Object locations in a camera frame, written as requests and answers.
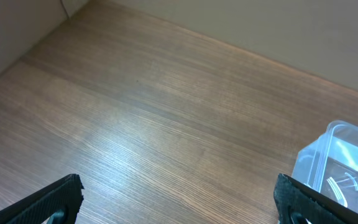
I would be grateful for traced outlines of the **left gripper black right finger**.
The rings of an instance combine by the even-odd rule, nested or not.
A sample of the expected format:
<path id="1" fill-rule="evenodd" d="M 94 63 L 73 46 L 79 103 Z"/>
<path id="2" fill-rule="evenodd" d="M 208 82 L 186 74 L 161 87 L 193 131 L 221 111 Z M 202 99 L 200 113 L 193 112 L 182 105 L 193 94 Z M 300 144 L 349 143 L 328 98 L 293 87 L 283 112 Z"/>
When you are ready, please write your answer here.
<path id="1" fill-rule="evenodd" d="M 358 224 L 358 213 L 280 173 L 273 198 L 280 224 Z"/>

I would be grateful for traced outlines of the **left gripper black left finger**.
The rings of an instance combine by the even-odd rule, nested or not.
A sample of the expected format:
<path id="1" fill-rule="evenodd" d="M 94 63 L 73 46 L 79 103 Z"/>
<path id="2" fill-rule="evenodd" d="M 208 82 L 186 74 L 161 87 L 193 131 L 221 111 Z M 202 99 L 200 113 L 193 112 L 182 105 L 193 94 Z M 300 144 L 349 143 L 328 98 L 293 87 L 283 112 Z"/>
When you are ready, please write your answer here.
<path id="1" fill-rule="evenodd" d="M 0 224 L 74 224 L 84 200 L 78 174 L 68 174 L 0 211 Z"/>

